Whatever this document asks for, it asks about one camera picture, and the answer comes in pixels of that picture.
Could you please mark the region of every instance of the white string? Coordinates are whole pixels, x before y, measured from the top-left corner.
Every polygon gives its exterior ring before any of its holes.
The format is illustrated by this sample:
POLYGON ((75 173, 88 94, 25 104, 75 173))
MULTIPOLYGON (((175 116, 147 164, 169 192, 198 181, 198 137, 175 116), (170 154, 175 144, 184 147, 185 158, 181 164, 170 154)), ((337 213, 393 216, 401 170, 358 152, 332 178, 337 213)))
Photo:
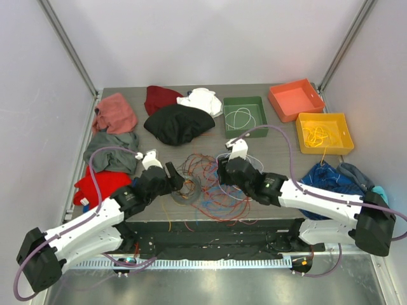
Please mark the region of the white string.
POLYGON ((232 130, 243 129, 243 128, 245 128, 245 127, 251 122, 252 119, 253 119, 253 121, 254 121, 254 126, 253 126, 253 127, 256 127, 256 126, 257 126, 257 125, 256 125, 256 119, 254 118, 254 116, 252 116, 250 110, 248 110, 248 108, 245 108, 245 107, 241 107, 241 108, 237 109, 236 111, 229 112, 229 113, 224 117, 224 120, 225 120, 226 125, 227 125, 227 127, 229 128, 229 130, 231 130, 231 129, 232 129, 232 130), (247 114, 247 115, 249 116, 249 120, 246 122, 246 124, 243 125, 243 126, 240 126, 240 127, 236 127, 236 114, 238 114, 238 113, 244 113, 244 114, 247 114), (231 114, 234 114, 234 116, 233 116, 233 126, 231 126, 231 125, 228 124, 228 122, 227 122, 227 117, 228 117, 229 115, 231 115, 231 114))

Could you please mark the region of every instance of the cloth pile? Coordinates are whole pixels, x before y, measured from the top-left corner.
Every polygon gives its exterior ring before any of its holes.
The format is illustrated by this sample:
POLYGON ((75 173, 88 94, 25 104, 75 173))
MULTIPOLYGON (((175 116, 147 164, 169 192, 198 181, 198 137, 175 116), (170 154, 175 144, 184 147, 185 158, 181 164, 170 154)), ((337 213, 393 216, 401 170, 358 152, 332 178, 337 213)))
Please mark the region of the cloth pile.
POLYGON ((100 101, 95 107, 96 117, 92 123, 92 133, 106 131, 117 135, 132 132, 137 124, 137 117, 125 97, 116 93, 100 101))
MULTIPOLYGON (((325 161, 322 162, 322 165, 317 163, 300 182, 340 194, 363 196, 367 191, 373 191, 380 194, 386 203, 388 202, 383 188, 375 186, 356 166, 349 163, 340 163, 336 170, 325 161)), ((329 219, 306 210, 300 211, 312 220, 329 219)))
MULTIPOLYGON (((86 163, 89 164, 90 157, 96 150, 104 147, 119 146, 137 151, 139 139, 134 133, 137 117, 122 94, 116 93, 102 99, 95 107, 95 113, 93 137, 83 153, 86 163)), ((137 160, 126 151, 107 148, 93 157, 92 168, 104 200, 118 188, 131 184, 128 174, 135 174, 137 160)), ((98 205, 89 167, 86 168, 85 177, 77 181, 75 187, 79 189, 74 195, 75 205, 83 205, 84 212, 98 205)))
POLYGON ((214 94, 205 88, 195 89, 188 97, 192 96, 195 102, 180 105, 180 98, 183 98, 180 93, 159 86, 149 86, 144 106, 150 117, 144 127, 164 144, 179 146, 189 143, 215 126, 212 113, 222 113, 222 104, 214 94), (205 106, 197 106, 200 99, 205 106))

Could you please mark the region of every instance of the metal floor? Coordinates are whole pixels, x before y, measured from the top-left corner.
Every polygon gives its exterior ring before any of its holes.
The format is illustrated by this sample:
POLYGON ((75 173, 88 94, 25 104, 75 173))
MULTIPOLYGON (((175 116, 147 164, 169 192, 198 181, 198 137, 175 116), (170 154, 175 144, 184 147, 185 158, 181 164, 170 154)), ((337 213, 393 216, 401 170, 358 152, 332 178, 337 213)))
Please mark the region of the metal floor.
MULTIPOLYGON (((337 255, 316 255, 312 272, 332 268, 337 255)), ((303 278, 288 269, 163 270, 112 277, 111 270, 68 271, 52 287, 46 305, 77 304, 386 304, 369 255, 344 255, 323 278, 303 278)))

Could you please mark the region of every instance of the red cloth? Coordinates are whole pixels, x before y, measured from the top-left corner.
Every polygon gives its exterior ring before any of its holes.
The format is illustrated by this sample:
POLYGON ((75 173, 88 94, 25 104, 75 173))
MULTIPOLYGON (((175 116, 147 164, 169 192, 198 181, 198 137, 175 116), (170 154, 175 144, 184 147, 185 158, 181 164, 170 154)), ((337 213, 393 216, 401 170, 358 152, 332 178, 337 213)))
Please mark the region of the red cloth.
POLYGON ((120 93, 102 99, 95 107, 95 112, 96 117, 92 123, 94 135, 105 129, 107 133, 115 135, 132 132, 137 124, 133 109, 120 93))
POLYGON ((168 105, 177 104, 177 97, 183 97, 180 93, 159 86, 148 86, 147 97, 144 106, 148 115, 168 105))
MULTIPOLYGON (((112 195, 117 189, 132 183, 126 173, 103 172, 95 173, 96 181, 102 194, 102 200, 112 195)), ((74 204, 82 205, 81 200, 86 198, 89 201, 89 209, 95 208, 99 201, 97 199, 96 188, 90 176, 89 166, 86 168, 85 177, 75 183, 79 191, 74 195, 74 204)))

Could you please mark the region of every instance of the dark red cloth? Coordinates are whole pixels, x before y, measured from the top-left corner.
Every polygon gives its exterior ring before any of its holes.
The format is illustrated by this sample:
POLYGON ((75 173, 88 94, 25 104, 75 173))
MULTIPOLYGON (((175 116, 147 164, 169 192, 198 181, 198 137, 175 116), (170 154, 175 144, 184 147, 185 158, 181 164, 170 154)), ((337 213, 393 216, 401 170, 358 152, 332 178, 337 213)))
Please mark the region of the dark red cloth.
MULTIPOLYGON (((112 195, 117 189, 132 183, 126 173, 103 172, 95 173, 96 181, 102 194, 102 200, 112 195)), ((86 168, 85 176, 75 183, 79 191, 74 195, 74 204, 82 205, 81 200, 86 198, 89 201, 89 208, 95 208, 99 201, 97 198, 96 188, 90 176, 89 166, 86 168)))
POLYGON ((144 106, 148 115, 168 105, 177 104, 177 97, 183 97, 180 93, 159 86, 148 86, 147 97, 144 106))

